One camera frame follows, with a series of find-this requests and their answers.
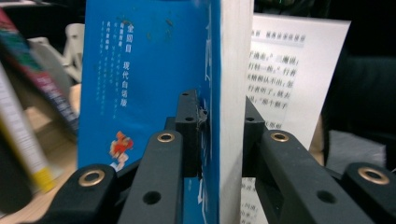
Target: yellow book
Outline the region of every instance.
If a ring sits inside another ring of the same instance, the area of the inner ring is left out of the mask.
[[[44,192],[53,189],[55,181],[47,158],[2,64],[0,64],[0,131],[32,181]]]

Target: bookshelf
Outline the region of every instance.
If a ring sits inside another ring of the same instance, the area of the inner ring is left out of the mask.
[[[70,101],[72,106],[79,110],[80,85],[71,89]],[[56,178],[56,188],[48,193],[37,192],[33,200],[17,213],[0,218],[0,224],[15,224],[38,220],[47,211],[56,192],[76,171],[77,148],[76,142],[68,138],[61,130],[57,121],[48,119],[36,108],[29,107],[25,110],[27,117],[32,122],[35,134],[43,147],[50,164],[62,172]]]

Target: red cartoon character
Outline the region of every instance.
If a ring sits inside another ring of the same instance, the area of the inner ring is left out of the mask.
[[[117,171],[122,169],[125,162],[128,161],[129,157],[125,153],[127,149],[133,149],[134,141],[130,137],[127,137],[121,131],[117,132],[117,140],[111,142],[110,155],[112,158],[117,159],[119,164],[114,162],[111,164]]]

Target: page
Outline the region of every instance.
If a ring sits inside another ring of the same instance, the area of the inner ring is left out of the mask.
[[[348,27],[348,21],[254,15],[246,91],[268,129],[289,132],[309,148]],[[266,222],[254,183],[242,182],[241,223]]]

